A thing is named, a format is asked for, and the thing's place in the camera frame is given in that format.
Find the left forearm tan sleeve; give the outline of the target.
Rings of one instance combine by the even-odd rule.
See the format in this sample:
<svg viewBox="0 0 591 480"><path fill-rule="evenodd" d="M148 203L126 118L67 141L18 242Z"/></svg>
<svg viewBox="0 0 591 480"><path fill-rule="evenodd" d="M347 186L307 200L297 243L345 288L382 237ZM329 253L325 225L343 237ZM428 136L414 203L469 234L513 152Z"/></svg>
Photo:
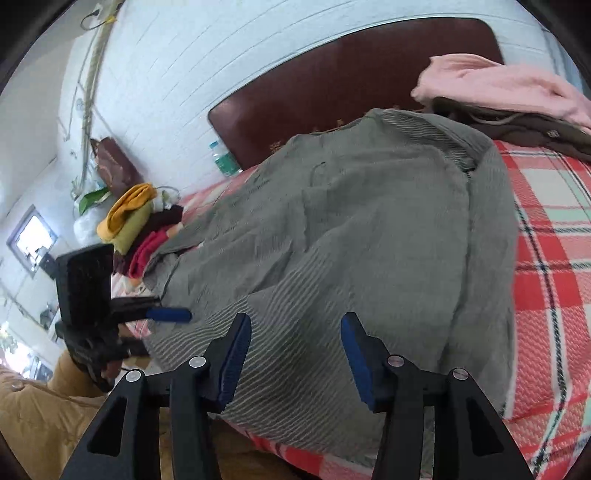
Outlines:
<svg viewBox="0 0 591 480"><path fill-rule="evenodd" d="M1 448L31 479L58 479L106 399L65 351L43 383L1 368Z"/></svg>

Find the person's left hand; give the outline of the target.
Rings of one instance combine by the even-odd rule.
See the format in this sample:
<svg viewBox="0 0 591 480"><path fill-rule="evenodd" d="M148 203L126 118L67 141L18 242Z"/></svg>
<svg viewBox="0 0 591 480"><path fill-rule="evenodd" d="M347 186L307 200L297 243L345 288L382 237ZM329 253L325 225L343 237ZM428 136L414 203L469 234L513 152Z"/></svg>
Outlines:
<svg viewBox="0 0 591 480"><path fill-rule="evenodd" d="M122 361L116 360L109 362L101 371L101 377L108 381L114 381L122 370Z"/></svg>

